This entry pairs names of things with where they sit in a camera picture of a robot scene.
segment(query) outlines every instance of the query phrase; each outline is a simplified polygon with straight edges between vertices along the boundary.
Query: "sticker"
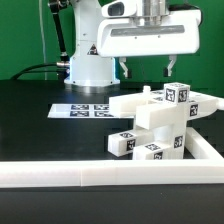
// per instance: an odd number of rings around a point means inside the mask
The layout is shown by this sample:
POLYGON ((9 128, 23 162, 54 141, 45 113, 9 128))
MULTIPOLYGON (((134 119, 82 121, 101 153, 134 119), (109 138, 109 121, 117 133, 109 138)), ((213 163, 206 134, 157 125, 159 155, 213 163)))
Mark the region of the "sticker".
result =
POLYGON ((131 138, 131 137, 134 137, 134 135, 128 133, 128 132, 125 132, 125 133, 122 133, 120 134, 121 137, 123 138, 131 138))
POLYGON ((186 102, 187 101, 187 90, 180 90, 178 103, 186 102))
POLYGON ((94 110, 109 110, 109 104, 94 105, 94 110))
POLYGON ((197 115, 198 115, 198 104, 191 105, 190 116, 193 117, 197 115))
POLYGON ((159 152, 159 153, 154 154, 154 159, 155 160, 163 159, 163 152, 159 152))
POLYGON ((88 55, 98 55, 95 44, 93 44, 93 46, 90 48, 88 55))
POLYGON ((170 83, 169 85, 174 86, 176 88, 184 87, 184 85, 181 83, 170 83))
POLYGON ((95 117, 113 117, 109 111, 95 111, 95 117))
POLYGON ((135 139, 127 141, 127 151, 133 150, 135 147, 135 139))
POLYGON ((153 94, 163 94, 163 90, 152 91, 153 94))
POLYGON ((71 117, 89 117, 89 111, 71 111, 71 117))
POLYGON ((71 110, 89 110, 88 104, 75 104, 71 106, 71 110))
POLYGON ((157 98, 154 98, 154 100, 163 101, 163 97, 157 97, 157 98))
POLYGON ((166 100, 170 102, 175 102, 175 90, 166 89, 166 100))
POLYGON ((183 135, 176 137, 174 140, 174 148, 176 149, 176 148, 182 147, 183 140, 184 140, 183 135))
POLYGON ((157 149, 161 149, 158 145, 155 145, 155 144, 146 145, 145 147, 147 149, 151 150, 151 151, 155 151, 157 149))

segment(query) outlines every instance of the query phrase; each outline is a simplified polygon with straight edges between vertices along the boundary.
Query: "cable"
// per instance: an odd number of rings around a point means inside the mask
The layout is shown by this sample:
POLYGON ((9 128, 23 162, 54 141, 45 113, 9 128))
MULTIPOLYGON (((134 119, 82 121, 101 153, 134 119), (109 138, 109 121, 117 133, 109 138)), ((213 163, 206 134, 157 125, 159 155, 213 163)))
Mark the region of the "cable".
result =
POLYGON ((39 0, 39 17, 40 17, 40 31, 41 31, 41 39, 43 45, 43 57, 44 63, 47 63, 47 55, 46 55, 46 43, 45 43, 45 35, 44 35, 44 23, 43 23, 43 4, 42 0, 39 0))
POLYGON ((52 66, 57 66, 57 63, 46 63, 46 64, 39 64, 39 65, 34 65, 28 68, 23 69, 19 73, 13 75, 11 77, 11 80, 17 80, 22 74, 30 72, 30 70, 37 69, 37 68, 45 68, 45 67, 52 67, 52 66))
POLYGON ((16 79, 18 79, 20 76, 23 74, 31 74, 31 73, 45 73, 45 72, 50 72, 50 73, 58 73, 58 72, 66 72, 66 69, 57 69, 57 70, 39 70, 39 71, 26 71, 26 72, 21 72, 17 74, 16 79))

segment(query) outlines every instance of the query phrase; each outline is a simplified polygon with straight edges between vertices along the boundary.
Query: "green wall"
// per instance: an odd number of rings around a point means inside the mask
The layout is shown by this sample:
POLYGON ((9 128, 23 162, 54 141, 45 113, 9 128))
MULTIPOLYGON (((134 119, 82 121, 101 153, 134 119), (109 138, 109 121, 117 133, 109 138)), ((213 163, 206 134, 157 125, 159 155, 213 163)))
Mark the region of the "green wall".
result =
MULTIPOLYGON (((101 0, 101 4, 110 2, 101 0)), ((163 77, 163 67, 168 57, 129 58, 128 66, 133 78, 125 82, 170 82, 191 84, 193 89, 224 97, 224 5, 223 0, 189 0, 198 5, 204 13, 200 27, 201 47, 195 55, 178 56, 171 78, 163 77)), ((59 48, 52 15, 43 0, 43 21, 48 62, 59 60, 59 48)), ((170 0, 171 4, 183 0, 170 0)), ((74 52, 74 19, 70 7, 60 13, 65 41, 69 55, 74 52)), ((0 8, 0 79, 9 79, 16 72, 43 63, 42 41, 39 20, 39 1, 3 1, 0 8)), ((25 79, 44 79, 44 74, 24 75, 25 79)))

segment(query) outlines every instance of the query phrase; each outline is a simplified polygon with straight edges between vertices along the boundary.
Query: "black tabletop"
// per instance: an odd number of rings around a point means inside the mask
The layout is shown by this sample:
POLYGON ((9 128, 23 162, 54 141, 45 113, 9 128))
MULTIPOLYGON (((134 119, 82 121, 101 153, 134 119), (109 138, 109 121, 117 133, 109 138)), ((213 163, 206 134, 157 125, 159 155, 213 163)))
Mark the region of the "black tabletop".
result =
MULTIPOLYGON (((49 119, 48 111, 54 103, 106 104, 109 96, 135 91, 84 94, 57 81, 0 81, 0 161, 117 159, 106 150, 107 136, 131 129, 131 119, 49 119)), ((206 134, 212 121, 221 126, 221 115, 191 124, 206 134)), ((217 129, 207 139, 222 153, 217 129)), ((0 189, 3 224, 215 224, 223 218, 222 184, 0 189)))

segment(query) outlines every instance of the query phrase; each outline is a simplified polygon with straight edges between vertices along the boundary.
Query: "white rectangular block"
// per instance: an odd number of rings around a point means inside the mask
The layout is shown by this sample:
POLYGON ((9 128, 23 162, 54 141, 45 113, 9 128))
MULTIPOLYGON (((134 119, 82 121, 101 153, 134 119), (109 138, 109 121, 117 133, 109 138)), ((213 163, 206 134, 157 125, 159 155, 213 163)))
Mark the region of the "white rectangular block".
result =
POLYGON ((175 106, 166 103, 138 106, 136 110, 136 125, 150 130, 187 121, 188 110, 186 107, 188 107, 186 104, 175 106))
POLYGON ((133 160, 162 160, 168 159, 169 144, 151 142, 134 148, 133 160))
POLYGON ((185 146, 195 159, 223 160, 223 157, 193 128, 187 128, 185 146))
POLYGON ((116 156, 133 152, 135 146, 154 141, 154 136, 148 130, 129 130, 109 135, 108 151, 116 156))
POLYGON ((115 117, 129 117, 136 114, 136 107, 148 104, 150 94, 129 94, 124 96, 110 97, 110 114, 115 117))

